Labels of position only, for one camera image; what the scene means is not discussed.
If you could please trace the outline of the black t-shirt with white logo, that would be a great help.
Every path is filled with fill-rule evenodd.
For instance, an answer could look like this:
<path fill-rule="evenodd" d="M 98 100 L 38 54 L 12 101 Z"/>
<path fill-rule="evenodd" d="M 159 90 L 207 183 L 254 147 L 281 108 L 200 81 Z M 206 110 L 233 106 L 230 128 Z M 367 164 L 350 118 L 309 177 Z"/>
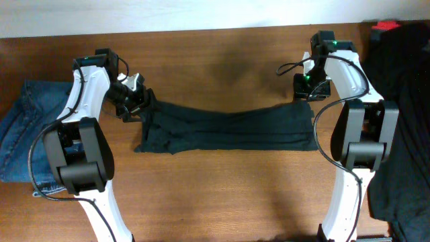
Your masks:
<path fill-rule="evenodd" d="M 142 119 L 137 153 L 191 150 L 314 151 L 307 102 L 278 104 L 236 113 L 211 112 L 159 102 Z"/>

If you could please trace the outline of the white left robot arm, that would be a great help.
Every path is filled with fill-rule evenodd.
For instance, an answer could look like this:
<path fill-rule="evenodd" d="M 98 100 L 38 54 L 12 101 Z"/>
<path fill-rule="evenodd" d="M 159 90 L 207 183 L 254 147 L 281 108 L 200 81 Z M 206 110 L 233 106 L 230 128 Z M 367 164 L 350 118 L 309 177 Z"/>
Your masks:
<path fill-rule="evenodd" d="M 114 156 L 99 125 L 103 102 L 112 102 L 123 122 L 156 108 L 152 89 L 144 77 L 119 72 L 122 59 L 111 49 L 73 63 L 74 82 L 63 111 L 42 131 L 43 145 L 56 183 L 78 202 L 98 241 L 133 241 L 114 191 Z"/>

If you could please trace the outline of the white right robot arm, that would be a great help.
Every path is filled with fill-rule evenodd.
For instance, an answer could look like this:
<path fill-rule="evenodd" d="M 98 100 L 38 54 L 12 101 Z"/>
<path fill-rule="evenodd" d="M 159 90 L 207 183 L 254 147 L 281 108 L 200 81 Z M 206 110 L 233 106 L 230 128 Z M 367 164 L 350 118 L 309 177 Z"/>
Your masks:
<path fill-rule="evenodd" d="M 322 101 L 333 85 L 339 100 L 322 111 L 343 106 L 331 136 L 331 152 L 323 154 L 336 167 L 336 177 L 316 239 L 357 241 L 361 205 L 368 185 L 390 155 L 399 110 L 373 88 L 352 42 L 336 40 L 332 31 L 318 31 L 310 46 L 299 62 L 303 72 L 294 76 L 294 99 Z"/>

